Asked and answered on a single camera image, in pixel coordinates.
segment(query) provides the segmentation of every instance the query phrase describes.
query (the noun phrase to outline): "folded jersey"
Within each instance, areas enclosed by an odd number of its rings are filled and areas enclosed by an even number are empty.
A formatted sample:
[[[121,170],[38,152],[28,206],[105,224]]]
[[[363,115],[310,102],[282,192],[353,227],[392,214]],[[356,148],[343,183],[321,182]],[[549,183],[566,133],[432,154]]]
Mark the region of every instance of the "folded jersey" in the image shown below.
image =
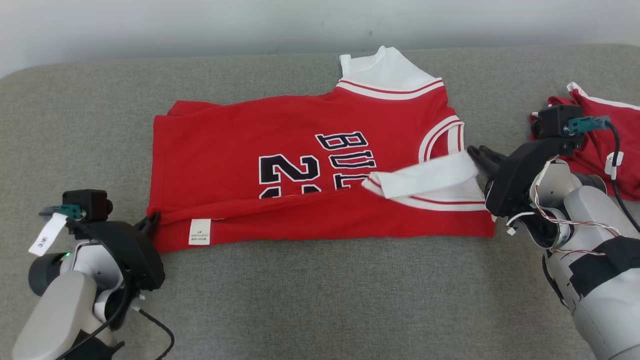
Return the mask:
[[[196,246],[192,219],[211,219],[211,245],[493,236],[442,80],[394,48],[340,62],[327,94],[179,101],[156,117],[148,213],[161,214],[159,251]]]

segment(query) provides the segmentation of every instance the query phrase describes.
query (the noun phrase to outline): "care label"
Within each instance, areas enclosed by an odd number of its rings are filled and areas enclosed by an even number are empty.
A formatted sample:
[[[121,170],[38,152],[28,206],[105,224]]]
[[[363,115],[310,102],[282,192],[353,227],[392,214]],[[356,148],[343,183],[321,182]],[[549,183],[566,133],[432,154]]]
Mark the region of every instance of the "care label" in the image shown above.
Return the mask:
[[[65,224],[67,224],[66,215],[53,213],[49,222],[40,231],[36,242],[29,248],[29,252],[37,256],[43,256],[56,240]]]
[[[211,243],[211,219],[198,218],[191,221],[189,245],[209,245]]]

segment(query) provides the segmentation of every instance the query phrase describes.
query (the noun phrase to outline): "red fabric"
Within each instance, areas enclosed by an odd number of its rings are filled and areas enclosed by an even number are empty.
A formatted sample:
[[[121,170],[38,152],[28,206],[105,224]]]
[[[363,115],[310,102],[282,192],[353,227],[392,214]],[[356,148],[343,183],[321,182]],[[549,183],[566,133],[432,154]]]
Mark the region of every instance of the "red fabric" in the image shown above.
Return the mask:
[[[179,101],[154,122],[148,214],[159,211],[160,252],[190,247],[191,219],[211,218],[211,245],[246,240],[309,240],[371,236],[493,236],[487,211],[431,211],[384,199],[359,185],[336,190],[334,175],[392,172],[418,162],[428,131],[455,115],[444,87],[403,101],[374,99],[343,88],[320,96],[280,96],[220,106]],[[328,151],[316,135],[359,131],[367,145]],[[447,133],[431,157],[448,154]],[[333,168],[329,155],[371,151],[375,168]],[[319,162],[319,177],[280,175],[281,197],[259,199],[259,158],[301,156]],[[301,195],[301,186],[321,192]]]
[[[624,153],[623,163],[618,168],[616,180],[620,196],[627,200],[640,201],[640,110],[624,107],[626,104],[607,104],[601,99],[580,93],[579,88],[570,91],[571,99],[550,97],[548,103],[582,106],[585,116],[608,115],[620,135],[620,151]],[[613,194],[611,177],[604,172],[607,156],[615,150],[615,138],[610,130],[591,131],[585,135],[580,150],[573,156],[562,157],[572,172],[596,174],[607,185],[607,192]]]

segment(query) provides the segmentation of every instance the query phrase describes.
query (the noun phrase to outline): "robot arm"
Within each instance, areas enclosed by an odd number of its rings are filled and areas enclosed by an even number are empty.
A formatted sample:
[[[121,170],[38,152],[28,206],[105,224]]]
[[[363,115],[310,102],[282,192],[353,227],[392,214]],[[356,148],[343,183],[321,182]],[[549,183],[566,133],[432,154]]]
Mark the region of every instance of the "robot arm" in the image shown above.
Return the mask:
[[[112,205],[106,197],[100,190],[63,194],[56,209],[68,210],[69,233],[79,241],[73,252],[32,263],[29,285],[42,298],[13,347],[14,360],[111,359],[124,346],[112,330],[134,297],[162,285],[163,264],[151,242],[158,217],[136,225],[107,221]]]
[[[468,151],[490,175],[487,209],[544,249],[545,276],[596,358],[640,359],[640,233],[599,177],[557,159],[579,148],[583,134],[567,129],[581,116],[577,106],[540,111],[539,140],[509,157]]]
[[[70,349],[78,337],[97,330],[103,321],[93,313],[97,283],[80,271],[69,271],[57,277],[42,295],[13,347],[14,360],[56,359]],[[111,358],[117,346],[110,329],[104,329],[88,340],[88,347]],[[90,358],[90,353],[74,358]]]

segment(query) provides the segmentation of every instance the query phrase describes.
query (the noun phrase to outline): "gray fabric surface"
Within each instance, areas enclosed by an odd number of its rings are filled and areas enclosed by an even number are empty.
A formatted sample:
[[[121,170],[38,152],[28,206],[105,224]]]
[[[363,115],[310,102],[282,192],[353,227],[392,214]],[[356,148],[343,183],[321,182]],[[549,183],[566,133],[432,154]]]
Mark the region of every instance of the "gray fabric surface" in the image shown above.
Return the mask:
[[[576,45],[410,51],[442,76],[466,143],[510,153],[527,115],[576,81],[640,104],[640,48]],[[238,56],[50,65],[0,81],[0,358],[38,298],[27,285],[37,212],[100,188],[114,220],[145,214],[152,120],[178,99],[222,104],[320,94],[338,57]],[[638,204],[632,205],[640,217]],[[495,239],[262,241],[163,256],[144,308],[173,329],[168,359],[590,359],[525,234]],[[59,238],[53,250],[70,249]],[[168,338],[130,313],[117,359],[152,359]]]

